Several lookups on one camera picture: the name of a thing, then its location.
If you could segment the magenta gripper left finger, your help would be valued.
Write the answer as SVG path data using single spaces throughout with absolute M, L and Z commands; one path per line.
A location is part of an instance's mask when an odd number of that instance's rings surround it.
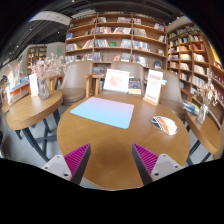
M 89 144 L 86 144 L 65 156 L 54 156 L 42 169 L 79 185 L 90 155 L 91 147 Z

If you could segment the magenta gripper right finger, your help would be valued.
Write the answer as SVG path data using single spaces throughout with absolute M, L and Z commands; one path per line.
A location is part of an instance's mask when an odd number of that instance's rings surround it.
M 158 155 L 137 144 L 132 144 L 132 155 L 143 185 L 148 185 L 182 169 L 182 166 L 169 155 Z

